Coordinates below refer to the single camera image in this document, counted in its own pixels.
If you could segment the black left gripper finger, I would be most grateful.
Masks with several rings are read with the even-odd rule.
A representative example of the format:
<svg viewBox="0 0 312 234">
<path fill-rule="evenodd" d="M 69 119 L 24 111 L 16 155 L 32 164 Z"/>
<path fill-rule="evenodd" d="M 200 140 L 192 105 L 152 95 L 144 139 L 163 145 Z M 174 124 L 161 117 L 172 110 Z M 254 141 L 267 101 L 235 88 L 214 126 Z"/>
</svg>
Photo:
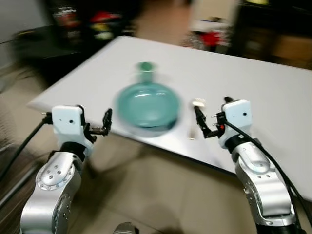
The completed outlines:
<svg viewBox="0 0 312 234">
<path fill-rule="evenodd" d="M 107 136 L 109 132 L 111 131 L 111 125 L 112 125 L 112 108 L 109 108 L 103 116 L 102 119 L 102 135 Z"/>
</svg>

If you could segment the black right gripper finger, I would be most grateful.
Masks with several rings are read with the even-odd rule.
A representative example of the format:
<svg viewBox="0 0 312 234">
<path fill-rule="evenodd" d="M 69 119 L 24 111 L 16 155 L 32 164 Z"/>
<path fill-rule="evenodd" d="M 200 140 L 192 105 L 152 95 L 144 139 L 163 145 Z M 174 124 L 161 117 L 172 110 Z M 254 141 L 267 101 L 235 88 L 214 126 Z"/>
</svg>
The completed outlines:
<svg viewBox="0 0 312 234">
<path fill-rule="evenodd" d="M 194 112 L 196 116 L 196 122 L 197 125 L 200 127 L 201 132 L 203 134 L 203 138 L 209 138 L 209 134 L 212 132 L 208 125 L 206 124 L 206 117 L 205 114 L 201 111 L 201 108 L 203 107 L 202 104 L 194 104 Z"/>
</svg>

